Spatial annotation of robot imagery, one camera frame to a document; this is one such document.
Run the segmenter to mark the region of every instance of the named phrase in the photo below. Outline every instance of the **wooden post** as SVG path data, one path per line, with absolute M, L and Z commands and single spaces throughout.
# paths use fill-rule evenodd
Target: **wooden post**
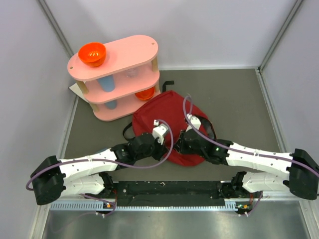
M 94 112 L 99 111 L 99 107 L 96 104 L 89 103 Z
M 153 61 L 152 61 L 152 70 L 155 72 L 155 71 L 158 71 L 159 70 L 159 67 L 158 67 L 158 56 L 156 56 Z
M 156 92 L 160 91 L 160 81 L 157 81 L 157 83 L 155 85 L 155 91 Z
M 89 89 L 86 87 L 83 81 L 77 81 L 75 80 L 76 84 L 79 86 L 82 93 L 86 94 L 89 93 Z

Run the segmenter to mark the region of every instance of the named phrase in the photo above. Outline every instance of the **pink shelf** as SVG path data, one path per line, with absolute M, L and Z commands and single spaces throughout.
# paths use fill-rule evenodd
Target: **pink shelf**
M 159 95 L 160 91 L 155 92 L 155 96 Z M 110 110 L 104 104 L 97 105 L 99 107 L 98 112 L 94 112 L 95 116 L 102 121 L 112 121 L 118 118 L 128 116 L 135 112 L 139 107 L 144 105 L 147 101 L 139 100 L 135 95 L 129 95 L 117 100 L 117 106 L 115 109 Z
M 159 50 L 156 41 L 144 35 L 135 35 L 104 44 L 107 59 L 99 67 L 89 67 L 77 53 L 68 62 L 69 74 L 78 81 L 93 81 L 152 61 Z
M 146 90 L 154 86 L 160 78 L 160 72 L 152 71 L 152 64 L 147 63 L 138 67 L 136 77 L 127 77 L 126 72 L 114 74 L 115 89 L 111 92 L 103 91 L 98 81 L 89 81 L 85 85 L 89 93 L 84 94 L 87 101 L 94 104 L 101 104 L 112 101 L 130 94 Z

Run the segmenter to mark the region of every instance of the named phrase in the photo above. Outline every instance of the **white bracket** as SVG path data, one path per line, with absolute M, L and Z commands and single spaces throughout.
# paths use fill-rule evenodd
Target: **white bracket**
M 201 125 L 199 118 L 197 118 L 196 116 L 192 116 L 191 114 L 187 114 L 187 117 L 190 120 L 191 124 L 195 126 L 197 130 L 199 130 Z M 189 131 L 190 129 L 192 129 L 192 127 L 189 125 L 186 129 L 186 132 Z
M 168 127 L 162 123 L 160 126 L 153 128 L 152 135 L 154 138 L 158 139 L 158 143 L 163 144 L 164 137 L 167 133 L 168 133 Z

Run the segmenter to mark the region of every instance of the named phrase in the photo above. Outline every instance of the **cable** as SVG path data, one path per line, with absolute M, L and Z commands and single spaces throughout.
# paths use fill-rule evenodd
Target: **cable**
M 83 197 L 85 197 L 85 198 L 89 198 L 89 199 L 94 199 L 94 200 L 101 201 L 101 202 L 103 202 L 104 204 L 111 204 L 111 205 L 113 205 L 113 210 L 110 211 L 110 212 L 107 213 L 107 214 L 103 214 L 103 215 L 102 215 L 103 218 L 104 218 L 104 217 L 107 217 L 107 216 L 109 216 L 109 215 L 111 215 L 111 214 L 113 214 L 113 213 L 115 212 L 116 202 L 115 202 L 115 203 L 109 202 L 109 201 L 107 201 L 107 200 L 100 199 L 100 198 L 95 198 L 95 197 L 91 197 L 91 196 L 85 195 L 85 194 L 79 194 L 79 195 L 81 195 L 81 196 L 83 196 Z M 59 230 L 54 230 L 54 229 L 53 229 L 53 222 L 52 222 L 52 220 L 51 220 L 51 221 L 50 221 L 50 229 L 51 229 L 51 231 L 52 231 L 54 234 L 58 234 L 58 233 L 60 233 L 61 231 L 63 231 L 66 227 L 68 227 L 70 224 L 72 224 L 72 223 L 74 223 L 76 220 L 78 220 L 79 218 L 81 218 L 81 217 L 83 217 L 83 216 L 86 216 L 86 215 L 92 215 L 92 214 L 98 215 L 98 214 L 100 214 L 100 213 L 97 213 L 97 212 L 87 212 L 87 213 L 83 213 L 83 214 L 81 214 L 81 215 L 79 215 L 79 216 L 77 216 L 77 217 L 71 219 L 70 221 L 68 221 L 68 222 L 67 222 L 63 227 L 61 227 Z
M 252 152 L 247 152 L 247 151 L 244 151 L 244 150 L 239 150 L 239 149 L 235 149 L 235 148 L 230 148 L 230 147 L 227 147 L 221 143 L 218 143 L 210 138 L 208 138 L 207 136 L 205 136 L 204 134 L 202 134 L 198 129 L 195 128 L 195 126 L 190 122 L 189 118 L 187 117 L 187 113 L 186 113 L 186 101 L 187 99 L 189 99 L 190 101 L 190 104 L 192 105 L 193 102 L 191 100 L 191 97 L 188 95 L 184 98 L 184 101 L 183 101 L 183 112 L 184 112 L 184 117 L 187 121 L 187 123 L 192 127 L 192 129 L 197 133 L 199 134 L 201 137 L 203 137 L 204 139 L 206 139 L 207 141 L 217 145 L 218 147 L 222 147 L 222 148 L 225 148 L 227 150 L 231 150 L 231 151 L 235 151 L 235 152 L 238 152 L 238 153 L 244 153 L 244 154 L 248 154 L 248 155 L 254 155 L 254 153 Z M 303 167 L 305 169 L 307 169 L 308 171 L 310 171 L 311 173 L 313 173 L 316 177 L 319 178 L 319 173 L 317 173 L 316 171 L 314 171 L 312 168 L 310 168 L 309 166 L 303 164 L 303 163 L 300 163 L 298 161 L 294 161 L 292 159 L 288 159 L 288 158 L 284 158 L 284 157 L 280 157 L 280 156 L 274 156 L 274 155 L 265 155 L 265 154 L 259 154 L 258 156 L 260 157 L 265 157 L 265 158 L 272 158 L 272 159 L 279 159 L 279 160 L 282 160 L 282 161 L 286 161 L 286 162 L 290 162 L 290 163 L 294 163 L 296 165 L 299 165 L 300 167 Z
M 165 156 L 164 159 L 162 159 L 160 162 L 154 164 L 154 165 L 151 165 L 151 166 L 134 166 L 134 165 L 129 165 L 129 164 L 125 164 L 125 163 L 121 163 L 121 162 L 116 162 L 116 161 L 112 161 L 112 160 L 108 160 L 108 159 L 92 159 L 92 161 L 101 161 L 101 162 L 110 162 L 110 163 L 116 163 L 118 165 L 122 165 L 122 166 L 125 166 L 125 167 L 128 167 L 128 168 L 136 168 L 136 169 L 148 169 L 148 168 L 154 168 L 154 167 L 157 167 L 159 165 L 161 165 L 162 163 L 164 163 L 168 157 L 170 156 L 172 150 L 173 150 L 173 147 L 174 147 L 174 138 L 173 138 L 173 132 L 171 130 L 171 128 L 169 127 L 168 123 L 163 121 L 163 120 L 158 120 L 159 122 L 162 122 L 163 124 L 165 124 L 169 130 L 169 133 L 170 133 L 170 148 L 169 148 L 169 151 L 167 153 L 167 155 Z M 82 162 L 87 162 L 88 159 L 79 159 L 79 160 L 70 160 L 70 161 L 67 161 L 67 162 L 63 162 L 63 163 L 57 163 L 57 164 L 54 164 L 54 165 L 51 165 L 43 170 L 41 170 L 40 172 L 36 173 L 33 177 L 31 177 L 29 179 L 29 181 L 26 183 L 26 186 L 25 188 L 28 190 L 28 191 L 33 191 L 33 188 L 30 188 L 30 184 L 32 183 L 32 181 L 34 179 L 36 179 L 37 177 L 39 177 L 41 174 L 51 170 L 52 168 L 56 168 L 56 167 L 60 167 L 62 165 L 67 165 L 67 164 L 74 164 L 74 163 L 82 163 Z
M 263 197 L 263 191 L 260 192 L 260 195 L 259 195 L 259 198 L 258 198 L 257 203 L 255 204 L 255 206 L 253 207 L 253 209 L 246 214 L 247 216 L 250 216 L 250 215 L 256 210 L 256 208 L 257 208 L 257 206 L 259 205 L 260 200 L 262 199 L 262 197 Z

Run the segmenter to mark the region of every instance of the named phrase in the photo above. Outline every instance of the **metal surface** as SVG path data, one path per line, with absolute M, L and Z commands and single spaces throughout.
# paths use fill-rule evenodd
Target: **metal surface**
M 293 6 L 293 8 L 291 9 L 290 13 L 288 14 L 283 26 L 281 27 L 280 31 L 278 32 L 274 42 L 272 43 L 272 45 L 270 46 L 264 60 L 262 61 L 259 69 L 261 71 L 264 70 L 264 68 L 267 65 L 267 62 L 269 61 L 270 57 L 272 56 L 273 52 L 275 51 L 279 41 L 281 40 L 281 38 L 283 37 L 283 35 L 285 34 L 288 26 L 290 25 L 290 23 L 292 22 L 292 20 L 294 19 L 294 16 L 296 15 L 297 11 L 300 9 L 300 6 L 302 5 L 304 0 L 297 0 L 295 5 Z
M 42 239 L 309 239 L 298 202 L 262 202 L 248 218 L 233 212 L 116 212 L 105 219 L 51 211 Z
M 59 27 L 59 24 L 57 23 L 57 21 L 55 20 L 48 4 L 46 3 L 45 0 L 36 0 L 39 3 L 39 6 L 41 7 L 44 15 L 46 16 L 46 18 L 48 19 L 50 25 L 52 26 L 57 38 L 59 39 L 59 41 L 61 42 L 65 52 L 67 53 L 67 55 L 69 57 L 74 55 L 74 52 L 72 51 L 68 41 L 66 40 L 61 28 Z

